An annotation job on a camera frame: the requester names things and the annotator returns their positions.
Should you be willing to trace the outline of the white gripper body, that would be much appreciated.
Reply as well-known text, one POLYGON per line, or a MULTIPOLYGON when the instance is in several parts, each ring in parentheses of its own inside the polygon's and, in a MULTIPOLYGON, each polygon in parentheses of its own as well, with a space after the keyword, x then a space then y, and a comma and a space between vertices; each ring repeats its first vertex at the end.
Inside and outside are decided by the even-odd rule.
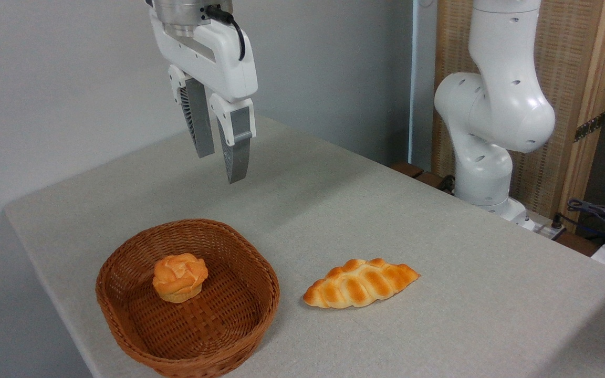
POLYGON ((172 36, 153 9, 149 16, 159 50, 168 62, 227 101, 245 100, 256 93, 254 54, 245 32, 245 57, 239 60, 238 33, 232 26, 211 20, 195 26, 192 36, 183 39, 172 36))

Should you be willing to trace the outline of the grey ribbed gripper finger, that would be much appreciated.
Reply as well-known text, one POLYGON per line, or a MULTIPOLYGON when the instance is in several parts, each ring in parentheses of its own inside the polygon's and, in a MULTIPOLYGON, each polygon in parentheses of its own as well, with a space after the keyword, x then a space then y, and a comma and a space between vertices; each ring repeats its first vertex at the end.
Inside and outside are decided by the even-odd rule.
POLYGON ((205 86, 175 65, 168 69, 175 102, 182 107, 199 158, 214 153, 205 86))
POLYGON ((231 103, 216 93, 209 104, 218 120, 226 175, 232 184, 247 175, 250 141, 256 136, 254 104, 250 99, 231 103))

